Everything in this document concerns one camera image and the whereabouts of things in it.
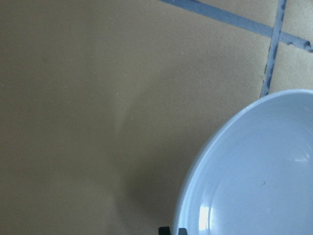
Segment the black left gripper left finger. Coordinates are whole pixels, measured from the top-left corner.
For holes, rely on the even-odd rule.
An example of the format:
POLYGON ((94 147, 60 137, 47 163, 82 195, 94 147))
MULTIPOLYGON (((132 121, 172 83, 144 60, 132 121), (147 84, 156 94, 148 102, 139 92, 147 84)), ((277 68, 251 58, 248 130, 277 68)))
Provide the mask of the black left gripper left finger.
POLYGON ((159 227, 158 235, 170 235, 170 227, 169 226, 159 227))

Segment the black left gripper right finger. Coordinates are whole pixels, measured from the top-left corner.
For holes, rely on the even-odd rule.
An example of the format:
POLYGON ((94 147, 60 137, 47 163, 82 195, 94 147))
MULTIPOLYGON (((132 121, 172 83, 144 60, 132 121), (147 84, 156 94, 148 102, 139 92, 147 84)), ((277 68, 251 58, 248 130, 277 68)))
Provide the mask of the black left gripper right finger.
POLYGON ((179 228, 178 235, 187 235, 187 229, 186 228, 179 228))

